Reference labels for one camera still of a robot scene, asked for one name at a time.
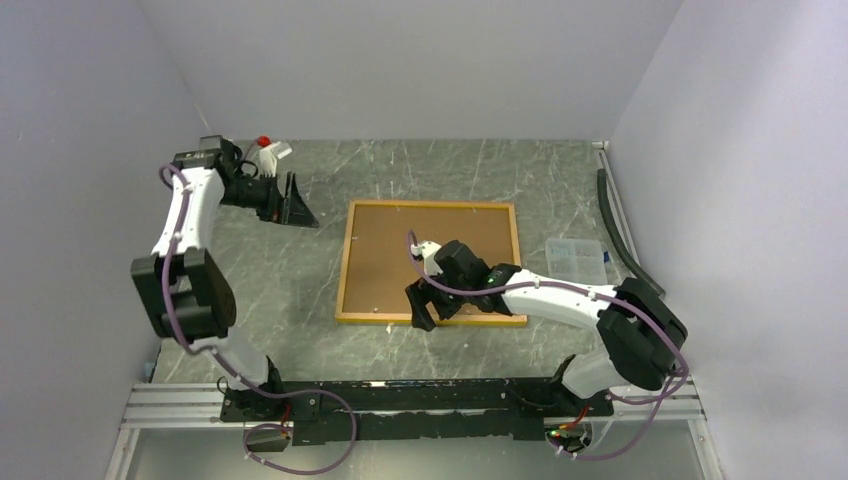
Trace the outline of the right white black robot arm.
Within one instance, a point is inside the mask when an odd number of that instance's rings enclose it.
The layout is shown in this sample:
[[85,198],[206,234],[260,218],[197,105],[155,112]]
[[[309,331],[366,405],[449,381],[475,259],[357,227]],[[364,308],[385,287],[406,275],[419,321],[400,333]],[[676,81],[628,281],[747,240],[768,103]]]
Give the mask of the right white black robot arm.
[[406,249],[418,279],[406,287],[414,327],[430,332],[464,306],[503,316],[536,316],[593,334],[595,346],[564,360],[550,380],[550,401],[564,415],[596,394],[636,386],[660,401],[689,375],[681,349],[687,328],[644,281],[587,285],[556,280],[509,263],[488,265],[464,243],[420,241]]

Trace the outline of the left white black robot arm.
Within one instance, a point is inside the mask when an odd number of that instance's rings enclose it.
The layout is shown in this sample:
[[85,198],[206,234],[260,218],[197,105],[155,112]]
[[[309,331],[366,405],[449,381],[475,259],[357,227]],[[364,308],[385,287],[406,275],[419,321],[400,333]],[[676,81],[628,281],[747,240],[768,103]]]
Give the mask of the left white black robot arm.
[[273,362],[237,331],[234,292],[210,246],[222,206],[251,210],[266,223],[318,227],[295,174],[279,170],[291,152],[287,142],[267,136],[241,149],[211,135],[197,149],[177,153],[159,170],[171,192],[162,233],[130,269],[155,334],[214,363],[234,397],[247,397],[247,407],[263,420],[284,411],[287,394]]

